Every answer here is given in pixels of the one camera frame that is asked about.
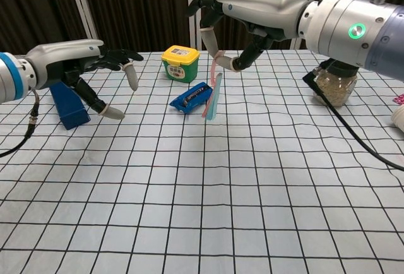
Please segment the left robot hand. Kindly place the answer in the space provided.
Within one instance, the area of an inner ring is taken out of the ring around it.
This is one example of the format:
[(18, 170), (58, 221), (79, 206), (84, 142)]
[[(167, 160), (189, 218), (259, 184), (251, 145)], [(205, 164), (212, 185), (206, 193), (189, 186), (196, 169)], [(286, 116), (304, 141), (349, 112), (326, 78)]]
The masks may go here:
[(79, 39), (41, 44), (25, 55), (36, 74), (36, 89), (45, 89), (62, 82), (99, 115), (122, 120), (125, 114), (99, 99), (95, 91), (81, 77), (97, 69), (124, 71), (129, 86), (138, 89), (138, 76), (133, 61), (143, 56), (128, 49), (110, 49), (102, 40)]

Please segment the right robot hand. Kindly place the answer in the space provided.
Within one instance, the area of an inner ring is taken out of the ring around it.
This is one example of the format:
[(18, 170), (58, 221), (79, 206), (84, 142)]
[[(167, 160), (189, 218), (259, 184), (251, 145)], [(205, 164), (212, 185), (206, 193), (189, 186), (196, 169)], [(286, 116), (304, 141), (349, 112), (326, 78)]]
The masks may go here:
[[(207, 13), (199, 23), (202, 41), (218, 65), (239, 72), (269, 49), (274, 41), (295, 39), (304, 10), (313, 0), (192, 0), (186, 15), (192, 16), (201, 8)], [(253, 35), (252, 41), (237, 57), (219, 55), (215, 24), (229, 16), (240, 21)]]

